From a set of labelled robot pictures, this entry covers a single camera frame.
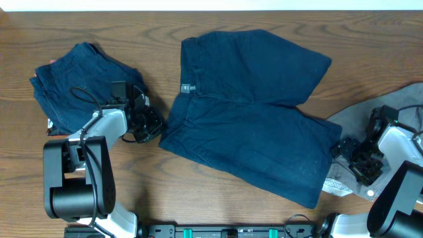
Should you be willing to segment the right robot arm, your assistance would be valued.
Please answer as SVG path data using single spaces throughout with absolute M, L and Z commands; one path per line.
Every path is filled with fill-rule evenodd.
M 399 122 L 399 110 L 387 105 L 374 108 L 363 142 L 345 138 L 332 149 L 343 156 L 348 169 L 362 185 L 382 176 L 382 159 L 390 167 L 389 181 L 368 213 L 332 213 L 315 228 L 314 237 L 421 237 L 422 132 Z

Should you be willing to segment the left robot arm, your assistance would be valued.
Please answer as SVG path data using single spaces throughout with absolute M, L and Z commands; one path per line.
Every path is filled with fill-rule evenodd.
M 165 129 L 163 117 L 139 87 L 125 81 L 111 84 L 104 104 L 80 87 L 70 92 L 96 110 L 80 130 L 44 145 L 47 215 L 69 223 L 65 237 L 147 237 L 138 216 L 116 200 L 109 151 L 126 134 L 134 143 L 155 139 Z

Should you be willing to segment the navy blue shorts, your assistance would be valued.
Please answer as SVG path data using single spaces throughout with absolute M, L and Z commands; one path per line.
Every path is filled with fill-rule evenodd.
M 299 105 L 331 63 L 265 30 L 185 39 L 180 93 L 159 145 L 315 208 L 342 128 Z

